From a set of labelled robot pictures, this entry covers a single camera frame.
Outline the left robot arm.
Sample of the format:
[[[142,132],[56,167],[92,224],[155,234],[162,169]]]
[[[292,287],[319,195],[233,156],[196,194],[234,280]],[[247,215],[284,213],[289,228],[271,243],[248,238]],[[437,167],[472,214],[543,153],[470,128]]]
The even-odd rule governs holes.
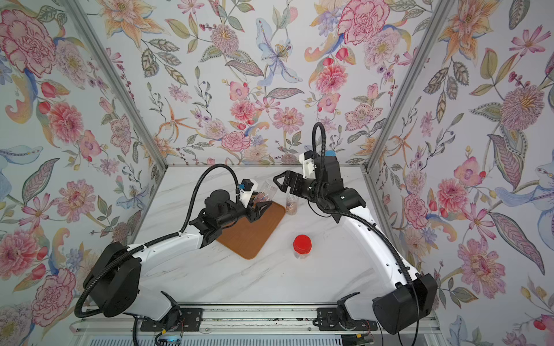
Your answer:
[[[216,190],[205,200],[199,215],[188,221],[195,234],[175,232],[141,245],[112,243],[98,258],[84,281],[84,291],[75,306],[79,318],[103,314],[128,314],[153,321],[176,321],[180,306],[164,291],[151,291],[141,285],[144,274],[175,257],[207,247],[228,226],[240,219],[253,223],[271,207],[271,201],[233,201],[226,190]]]

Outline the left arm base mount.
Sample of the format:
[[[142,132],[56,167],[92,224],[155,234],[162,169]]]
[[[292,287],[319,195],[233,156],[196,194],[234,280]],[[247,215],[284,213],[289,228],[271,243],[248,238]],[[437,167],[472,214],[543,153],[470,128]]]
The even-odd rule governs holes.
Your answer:
[[[198,332],[202,322],[202,308],[172,309],[160,321],[146,318],[140,326],[141,332]]]

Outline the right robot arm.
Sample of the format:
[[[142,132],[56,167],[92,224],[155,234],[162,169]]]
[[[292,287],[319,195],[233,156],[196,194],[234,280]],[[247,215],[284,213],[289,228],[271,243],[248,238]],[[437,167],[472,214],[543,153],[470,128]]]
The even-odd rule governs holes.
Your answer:
[[[421,275],[378,229],[362,196],[344,185],[337,158],[308,155],[301,158],[301,173],[287,170],[273,182],[282,192],[315,204],[343,226],[369,257],[378,276],[378,287],[369,293],[354,292],[338,300],[340,323],[349,328],[354,321],[375,321],[389,334],[418,327],[431,313],[437,281],[432,275]]]

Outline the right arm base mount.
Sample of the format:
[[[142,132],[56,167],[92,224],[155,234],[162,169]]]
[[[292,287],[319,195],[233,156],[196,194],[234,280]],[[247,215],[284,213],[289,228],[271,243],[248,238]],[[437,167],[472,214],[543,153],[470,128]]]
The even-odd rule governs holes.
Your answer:
[[[373,332],[379,329],[375,321],[354,320],[345,308],[318,308],[312,324],[321,332]]]

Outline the white lid candy jar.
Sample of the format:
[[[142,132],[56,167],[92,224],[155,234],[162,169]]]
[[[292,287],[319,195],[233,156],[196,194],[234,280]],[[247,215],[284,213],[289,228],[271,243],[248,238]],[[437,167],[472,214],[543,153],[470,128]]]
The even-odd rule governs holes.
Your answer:
[[[257,194],[254,197],[254,204],[272,201],[278,189],[274,183],[265,181],[258,189]]]

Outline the brown wooden tray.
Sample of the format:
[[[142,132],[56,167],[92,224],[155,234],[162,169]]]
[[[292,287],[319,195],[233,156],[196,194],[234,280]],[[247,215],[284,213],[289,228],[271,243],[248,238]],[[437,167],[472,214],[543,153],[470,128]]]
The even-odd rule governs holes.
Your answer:
[[[285,213],[284,206],[273,203],[258,221],[250,223],[247,219],[241,219],[233,227],[223,230],[217,242],[243,259],[252,260],[281,223]]]

